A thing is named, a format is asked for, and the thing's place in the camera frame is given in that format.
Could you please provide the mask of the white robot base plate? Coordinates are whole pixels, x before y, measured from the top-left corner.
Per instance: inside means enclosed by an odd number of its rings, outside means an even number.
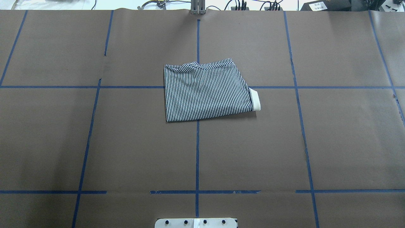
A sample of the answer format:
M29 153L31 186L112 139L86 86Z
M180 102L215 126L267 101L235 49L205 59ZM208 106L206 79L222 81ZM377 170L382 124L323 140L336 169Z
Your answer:
M166 218L157 219L155 228L237 228L234 218Z

